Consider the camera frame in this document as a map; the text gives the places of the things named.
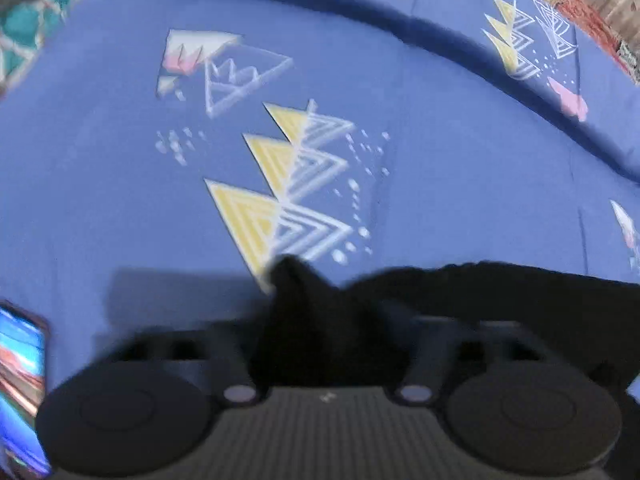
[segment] white dot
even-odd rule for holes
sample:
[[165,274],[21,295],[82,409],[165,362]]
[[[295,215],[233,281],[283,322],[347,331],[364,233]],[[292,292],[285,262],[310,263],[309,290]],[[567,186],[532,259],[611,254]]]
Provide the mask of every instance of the white dot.
[[320,400],[322,400],[322,402],[324,402],[325,404],[328,404],[329,402],[331,402],[332,400],[337,399],[338,396],[336,394],[334,394],[333,392],[327,392],[324,395],[321,395],[319,397]]
[[334,252],[331,253],[331,256],[334,258],[334,261],[336,261],[336,263],[338,264],[346,265],[348,263],[347,255],[344,254],[340,249],[334,250]]

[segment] phone screen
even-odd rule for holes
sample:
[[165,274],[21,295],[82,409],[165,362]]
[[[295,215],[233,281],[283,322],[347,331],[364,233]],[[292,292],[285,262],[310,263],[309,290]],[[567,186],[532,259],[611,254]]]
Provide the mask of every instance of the phone screen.
[[18,478],[40,479],[49,464],[35,431],[45,393],[43,329],[0,304],[1,436],[8,465]]
[[640,404],[640,375],[636,377],[636,380],[631,383],[627,393],[632,396],[638,404]]

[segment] black cloth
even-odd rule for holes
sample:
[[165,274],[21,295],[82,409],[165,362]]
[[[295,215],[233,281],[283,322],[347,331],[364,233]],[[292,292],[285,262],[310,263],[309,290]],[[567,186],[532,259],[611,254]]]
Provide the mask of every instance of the black cloth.
[[640,408],[625,393],[640,372],[640,287],[483,262],[391,269],[340,289],[292,257],[271,281],[276,294],[251,361],[258,386],[398,384],[411,355],[388,338],[381,303],[471,323],[513,320],[613,394],[623,433],[607,471],[640,478]]

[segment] teal patterned fabric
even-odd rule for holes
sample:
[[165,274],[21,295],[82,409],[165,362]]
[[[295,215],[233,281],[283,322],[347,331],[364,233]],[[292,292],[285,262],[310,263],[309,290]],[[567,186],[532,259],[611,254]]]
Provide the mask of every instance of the teal patterned fabric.
[[24,75],[75,0],[26,0],[0,14],[0,93]]

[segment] bed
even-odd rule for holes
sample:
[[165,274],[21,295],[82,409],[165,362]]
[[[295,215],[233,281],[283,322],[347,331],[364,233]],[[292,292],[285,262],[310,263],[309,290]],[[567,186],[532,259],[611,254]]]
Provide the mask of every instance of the bed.
[[639,94],[541,0],[82,0],[0,102],[0,295],[47,386],[144,327],[497,260],[640,280]]

